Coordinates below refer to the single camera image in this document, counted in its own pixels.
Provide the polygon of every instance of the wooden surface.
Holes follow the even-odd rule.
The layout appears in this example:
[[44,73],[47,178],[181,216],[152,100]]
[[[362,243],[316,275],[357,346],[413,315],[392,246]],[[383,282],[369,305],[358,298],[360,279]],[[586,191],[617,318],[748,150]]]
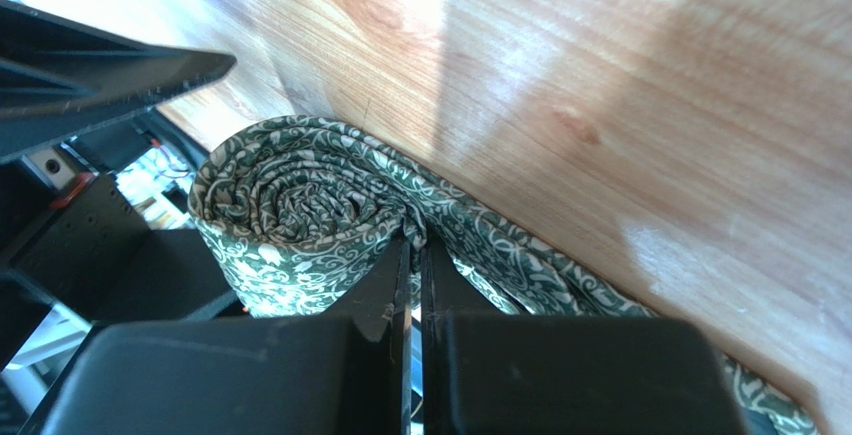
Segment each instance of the wooden surface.
[[852,0],[23,0],[237,55],[167,107],[427,164],[852,427]]

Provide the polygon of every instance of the fabric fold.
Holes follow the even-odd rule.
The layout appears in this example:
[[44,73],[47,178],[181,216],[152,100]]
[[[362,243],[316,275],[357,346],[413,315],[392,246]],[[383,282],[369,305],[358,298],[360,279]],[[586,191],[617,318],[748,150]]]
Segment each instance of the fabric fold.
[[[324,310],[370,270],[397,230],[418,248],[427,227],[446,241],[460,273],[504,312],[655,316],[342,122],[285,116],[237,133],[201,166],[190,211],[253,316]],[[736,362],[724,363],[741,405],[767,414],[780,433],[816,433],[798,405]]]

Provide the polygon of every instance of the rolled fabric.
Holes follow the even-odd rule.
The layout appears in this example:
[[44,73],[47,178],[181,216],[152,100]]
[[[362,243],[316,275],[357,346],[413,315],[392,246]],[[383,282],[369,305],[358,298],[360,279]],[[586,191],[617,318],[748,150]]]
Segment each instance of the rolled fabric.
[[[321,312],[372,268],[394,233],[402,229],[418,249],[427,226],[444,239],[460,273],[504,312],[655,316],[342,122],[286,116],[237,133],[202,164],[189,206],[253,316]],[[798,405],[738,363],[724,363],[742,406],[768,415],[780,433],[816,433]]]

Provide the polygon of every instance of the folded cloth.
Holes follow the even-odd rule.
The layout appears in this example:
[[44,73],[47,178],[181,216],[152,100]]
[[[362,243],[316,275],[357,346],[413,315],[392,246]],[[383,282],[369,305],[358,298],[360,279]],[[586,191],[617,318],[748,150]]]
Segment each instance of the folded cloth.
[[[354,285],[400,228],[415,249],[426,227],[460,273],[507,313],[655,314],[529,232],[357,128],[309,116],[251,126],[201,166],[190,211],[253,316],[317,313]],[[725,358],[737,400],[780,433],[811,418]]]

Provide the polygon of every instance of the cloth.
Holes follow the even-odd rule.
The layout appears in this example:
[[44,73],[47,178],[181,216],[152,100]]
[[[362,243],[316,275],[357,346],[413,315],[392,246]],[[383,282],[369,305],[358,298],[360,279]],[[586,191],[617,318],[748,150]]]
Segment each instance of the cloth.
[[[427,224],[460,273],[504,312],[655,316],[425,167],[337,121],[286,116],[237,133],[202,164],[190,211],[257,317],[324,310],[370,270],[398,229],[419,248]],[[783,394],[727,357],[724,366],[743,407],[769,416],[780,433],[816,433]]]

